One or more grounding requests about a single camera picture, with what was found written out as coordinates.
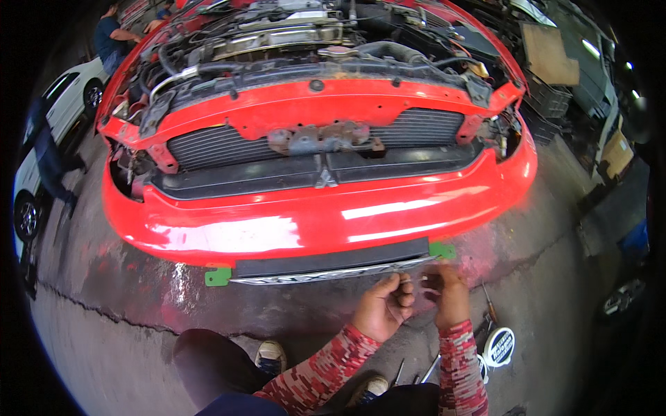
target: blue shirt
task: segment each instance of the blue shirt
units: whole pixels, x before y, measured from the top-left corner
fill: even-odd
[[[111,33],[120,28],[120,24],[112,17],[105,17],[97,23],[93,43],[102,62],[106,61],[109,55],[115,51],[118,51],[121,56],[125,55],[127,41],[117,41],[110,38]]]
[[[51,126],[49,126],[49,121],[46,119],[45,105],[44,97],[35,99],[28,109],[28,119],[25,121],[26,143],[35,147],[37,160],[42,159],[49,147],[55,148]]]
[[[159,20],[165,20],[169,16],[171,16],[171,10],[169,9],[159,9],[157,12],[157,19]]]

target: person's left hand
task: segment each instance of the person's left hand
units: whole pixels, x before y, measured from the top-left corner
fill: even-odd
[[[352,318],[352,325],[363,335],[384,342],[398,330],[405,319],[412,316],[414,285],[410,275],[393,273],[380,280],[361,297]]]

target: tire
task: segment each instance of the tire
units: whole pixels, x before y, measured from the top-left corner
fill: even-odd
[[[89,117],[95,116],[97,107],[102,102],[102,94],[104,86],[102,82],[95,78],[88,81],[83,89],[83,104],[85,105],[86,115]]]
[[[615,288],[599,307],[599,320],[602,323],[614,323],[630,319],[640,310],[645,297],[645,282],[632,279]]]
[[[39,232],[39,206],[28,191],[20,192],[14,201],[14,230],[22,242],[29,243]]]

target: camouflage sleeve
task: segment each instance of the camouflage sleeve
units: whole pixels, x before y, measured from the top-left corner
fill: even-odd
[[[275,377],[254,395],[291,416],[309,415],[335,394],[381,344],[347,324],[312,357]]]
[[[440,331],[440,353],[440,416],[487,415],[488,397],[470,320]]]

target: mechanic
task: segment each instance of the mechanic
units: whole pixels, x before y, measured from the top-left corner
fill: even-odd
[[[166,20],[167,17],[171,16],[171,6],[173,6],[173,0],[166,0],[162,5],[162,9],[157,11],[155,15],[156,19]]]
[[[162,9],[157,11],[155,20],[152,20],[146,27],[143,29],[143,33],[150,33],[157,29],[165,20],[171,16],[171,6],[173,5],[173,0],[166,0]]]
[[[53,140],[51,126],[46,118],[46,99],[44,97],[36,98],[30,106],[25,134],[28,144],[27,151],[35,148],[37,170],[44,188],[52,197],[62,200],[69,207],[69,218],[72,218],[79,199],[74,192],[63,186],[63,175],[76,169],[83,170],[85,174],[88,173],[88,168],[79,153],[65,161],[60,159],[58,146]]]
[[[107,1],[100,8],[101,17],[95,28],[93,42],[104,66],[104,72],[113,75],[129,53],[127,41],[141,42],[141,37],[121,29],[116,20],[117,1]]]
[[[339,415],[487,415],[476,357],[467,284],[441,263],[426,270],[425,297],[436,303],[442,354],[440,386],[401,385],[373,377]],[[242,348],[207,329],[189,329],[174,345],[178,374],[198,415],[309,415],[335,394],[412,315],[414,285],[393,274],[362,297],[351,323],[319,352],[286,369],[275,341],[259,347],[254,364]]]

